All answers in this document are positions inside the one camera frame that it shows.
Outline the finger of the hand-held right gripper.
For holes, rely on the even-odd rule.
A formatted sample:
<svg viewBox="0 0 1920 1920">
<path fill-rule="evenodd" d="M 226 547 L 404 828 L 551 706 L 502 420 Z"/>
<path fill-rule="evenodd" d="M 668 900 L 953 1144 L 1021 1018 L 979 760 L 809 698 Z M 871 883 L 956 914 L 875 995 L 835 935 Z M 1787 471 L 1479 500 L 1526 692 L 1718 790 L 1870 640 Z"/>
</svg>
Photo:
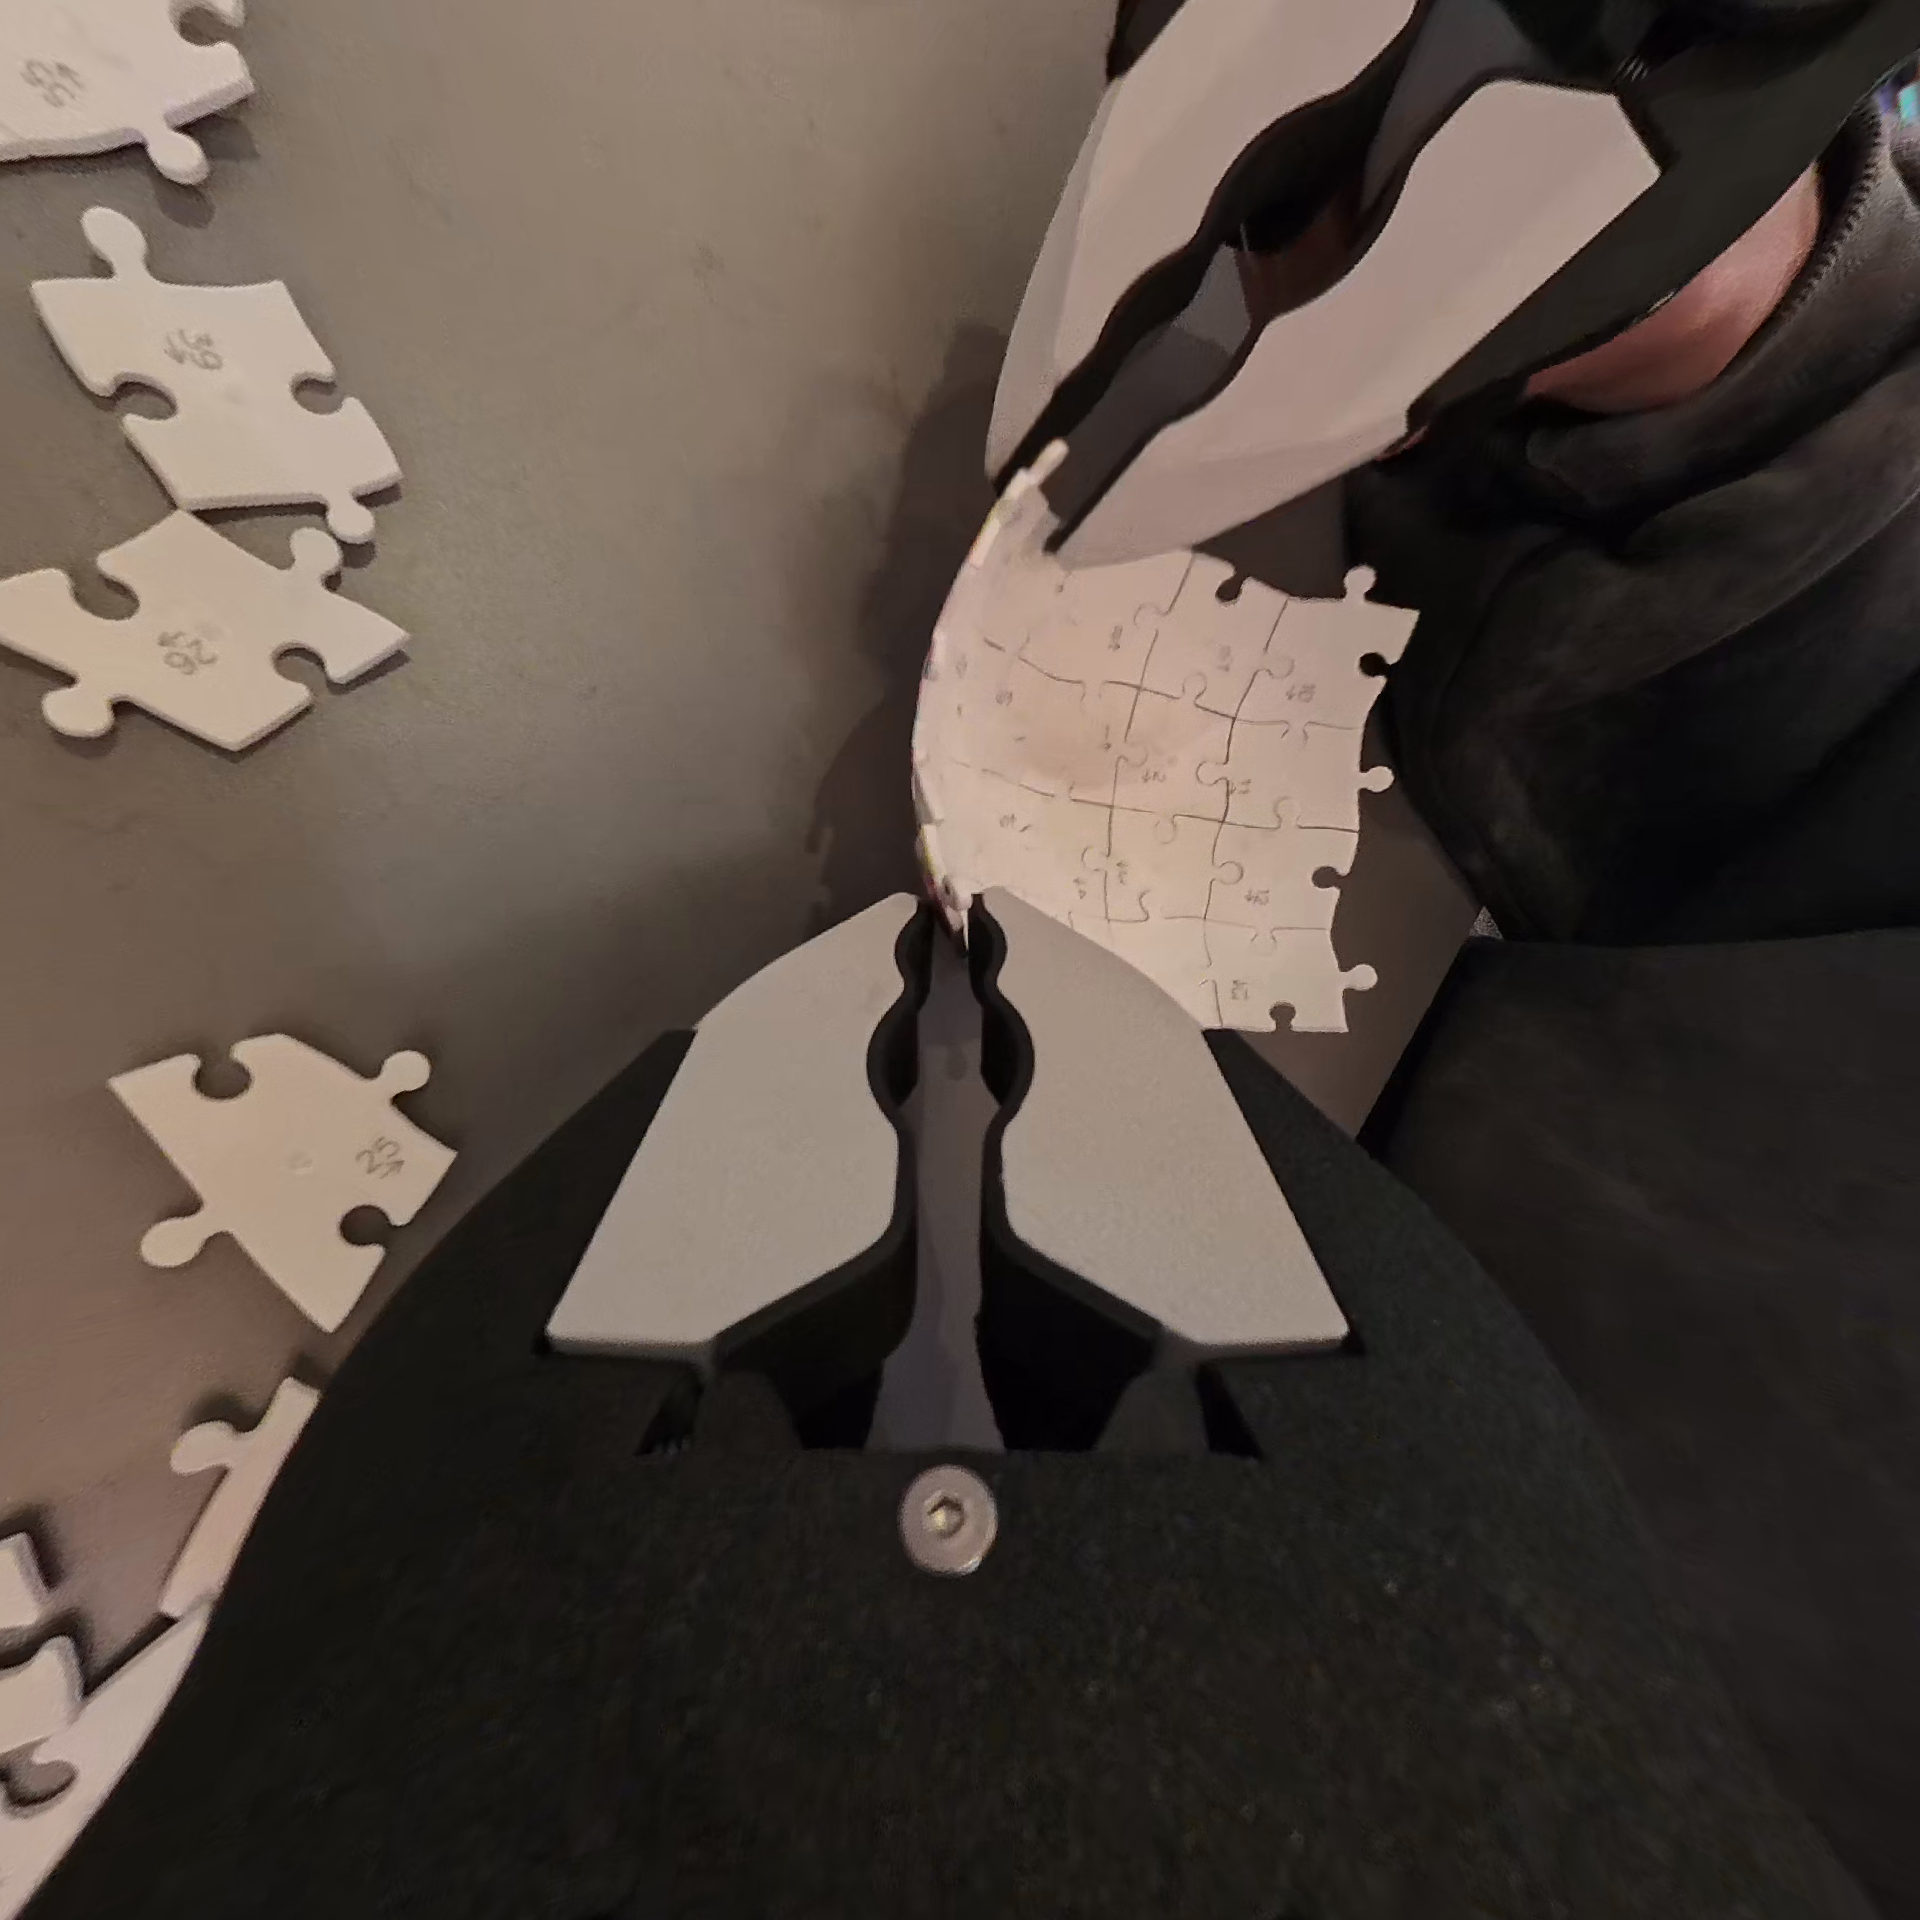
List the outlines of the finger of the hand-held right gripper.
<svg viewBox="0 0 1920 1920">
<path fill-rule="evenodd" d="M 1196 547 L 1372 463 L 1657 178 L 1611 95 L 1486 82 L 1420 148 L 1347 276 L 1274 319 L 1221 393 L 1116 474 L 1060 556 Z"/>
<path fill-rule="evenodd" d="M 1361 175 L 1415 3 L 1123 6 L 1108 86 L 998 370 L 988 474 L 1067 441 L 1215 251 L 1291 242 Z"/>
</svg>

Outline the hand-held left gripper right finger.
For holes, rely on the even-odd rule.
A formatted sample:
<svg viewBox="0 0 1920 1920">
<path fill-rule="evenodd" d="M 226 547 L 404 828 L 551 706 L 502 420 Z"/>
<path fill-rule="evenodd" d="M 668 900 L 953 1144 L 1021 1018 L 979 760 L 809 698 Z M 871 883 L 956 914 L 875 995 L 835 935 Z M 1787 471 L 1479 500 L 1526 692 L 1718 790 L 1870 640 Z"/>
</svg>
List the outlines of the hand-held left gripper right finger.
<svg viewBox="0 0 1920 1920">
<path fill-rule="evenodd" d="M 980 1074 L 977 1353 L 1007 1450 L 1204 1450 L 1227 1361 L 1351 1323 L 1186 1009 L 1005 890 L 970 910 Z"/>
</svg>

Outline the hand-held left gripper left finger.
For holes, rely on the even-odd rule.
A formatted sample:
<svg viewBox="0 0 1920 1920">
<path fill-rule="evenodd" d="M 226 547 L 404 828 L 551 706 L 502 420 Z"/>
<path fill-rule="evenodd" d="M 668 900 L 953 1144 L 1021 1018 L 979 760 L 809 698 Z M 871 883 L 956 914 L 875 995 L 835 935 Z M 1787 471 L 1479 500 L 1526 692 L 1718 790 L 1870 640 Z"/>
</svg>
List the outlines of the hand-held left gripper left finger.
<svg viewBox="0 0 1920 1920">
<path fill-rule="evenodd" d="M 557 1353 L 766 1376 L 799 1438 L 869 1435 L 916 1296 L 932 914 L 895 895 L 697 1022 L 543 1336 Z"/>
</svg>

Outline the partly built puzzle ball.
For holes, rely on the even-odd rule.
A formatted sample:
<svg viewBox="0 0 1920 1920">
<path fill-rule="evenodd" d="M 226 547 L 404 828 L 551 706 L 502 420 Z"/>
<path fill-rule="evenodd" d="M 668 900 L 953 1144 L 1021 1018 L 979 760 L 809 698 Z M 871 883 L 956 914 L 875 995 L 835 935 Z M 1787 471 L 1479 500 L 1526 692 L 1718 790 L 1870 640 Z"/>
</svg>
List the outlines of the partly built puzzle ball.
<svg viewBox="0 0 1920 1920">
<path fill-rule="evenodd" d="M 956 938 L 1007 892 L 1149 977 L 1199 1027 L 1348 1032 L 1377 969 L 1338 960 L 1338 883 L 1361 842 L 1382 680 L 1417 615 L 1238 580 L 1188 548 L 1067 567 L 1018 468 L 957 570 L 911 734 L 919 859 Z"/>
</svg>

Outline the group of puzzle pieces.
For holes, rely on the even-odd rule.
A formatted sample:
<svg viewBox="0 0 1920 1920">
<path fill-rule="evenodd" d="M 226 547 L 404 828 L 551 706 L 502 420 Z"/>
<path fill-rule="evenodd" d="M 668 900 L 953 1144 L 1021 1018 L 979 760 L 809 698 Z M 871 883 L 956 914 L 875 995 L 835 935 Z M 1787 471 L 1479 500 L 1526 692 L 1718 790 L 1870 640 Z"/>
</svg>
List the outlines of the group of puzzle pieces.
<svg viewBox="0 0 1920 1920">
<path fill-rule="evenodd" d="M 161 177 L 201 184 L 191 127 L 241 105 L 254 82 L 231 43 L 183 36 L 191 10 L 4 6 L 4 160 L 141 148 Z M 332 588 L 342 544 L 372 539 L 367 499 L 395 490 L 401 468 L 358 400 L 301 407 L 301 387 L 332 382 L 334 366 L 282 281 L 158 279 L 145 231 L 111 208 L 86 208 L 82 234 L 106 276 L 37 281 L 33 305 L 90 393 L 141 387 L 173 404 L 167 419 L 126 420 L 173 510 L 98 558 L 135 598 L 131 615 L 90 612 L 55 567 L 23 572 L 4 578 L 4 647 L 63 674 L 42 699 L 62 736 L 106 736 L 131 706 L 242 755 L 308 706 L 284 656 L 310 656 L 346 686 L 402 651 L 402 630 Z M 146 1230 L 140 1254 L 180 1266 L 228 1236 L 305 1319 L 335 1330 L 382 1259 L 346 1236 L 348 1214 L 401 1225 L 452 1164 L 395 1108 L 430 1064 L 404 1049 L 362 1074 L 285 1036 L 241 1040 L 231 1057 L 246 1084 L 226 1097 L 201 1091 L 187 1054 L 110 1082 L 199 1198 Z M 145 1747 L 315 1403 L 313 1388 L 284 1378 L 249 1430 L 210 1423 L 175 1441 L 173 1472 L 219 1483 L 162 1587 L 158 1639 L 94 1689 L 70 1639 L 4 1668 L 4 1756 L 69 1771 L 53 1796 L 4 1804 L 4 1916 L 25 1911 Z"/>
</svg>

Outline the person's right forearm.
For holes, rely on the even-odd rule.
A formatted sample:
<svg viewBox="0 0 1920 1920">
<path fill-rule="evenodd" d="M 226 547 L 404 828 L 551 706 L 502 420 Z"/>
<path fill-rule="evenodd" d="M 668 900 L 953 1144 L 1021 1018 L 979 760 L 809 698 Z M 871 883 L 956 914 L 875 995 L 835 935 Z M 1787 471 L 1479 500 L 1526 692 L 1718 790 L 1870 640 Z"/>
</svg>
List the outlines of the person's right forearm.
<svg viewBox="0 0 1920 1920">
<path fill-rule="evenodd" d="M 1915 128 L 1863 105 L 1822 226 L 1715 384 L 1542 400 L 1348 482 L 1420 611 L 1387 756 L 1506 938 L 1915 927 Z"/>
</svg>

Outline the person's right hand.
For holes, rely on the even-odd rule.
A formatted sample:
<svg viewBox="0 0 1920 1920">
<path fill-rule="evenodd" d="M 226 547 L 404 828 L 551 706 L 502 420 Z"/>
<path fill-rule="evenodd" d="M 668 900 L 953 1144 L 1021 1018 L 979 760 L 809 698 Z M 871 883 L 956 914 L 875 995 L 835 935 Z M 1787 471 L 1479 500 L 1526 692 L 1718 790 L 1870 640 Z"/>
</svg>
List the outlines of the person's right hand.
<svg viewBox="0 0 1920 1920">
<path fill-rule="evenodd" d="M 1588 417 L 1657 412 L 1700 393 L 1758 337 L 1813 259 L 1822 222 L 1810 166 L 1749 231 L 1638 326 L 1526 384 Z"/>
</svg>

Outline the person's dark trousers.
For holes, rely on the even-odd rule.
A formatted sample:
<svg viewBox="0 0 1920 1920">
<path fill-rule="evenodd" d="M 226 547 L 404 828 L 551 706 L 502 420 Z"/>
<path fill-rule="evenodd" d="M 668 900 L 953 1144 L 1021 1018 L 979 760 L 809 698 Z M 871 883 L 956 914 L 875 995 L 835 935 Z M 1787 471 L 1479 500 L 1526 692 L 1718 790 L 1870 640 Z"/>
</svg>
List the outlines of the person's dark trousers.
<svg viewBox="0 0 1920 1920">
<path fill-rule="evenodd" d="M 1790 1800 L 1915 1916 L 1915 930 L 1469 943 L 1377 1121 L 1602 1430 Z"/>
</svg>

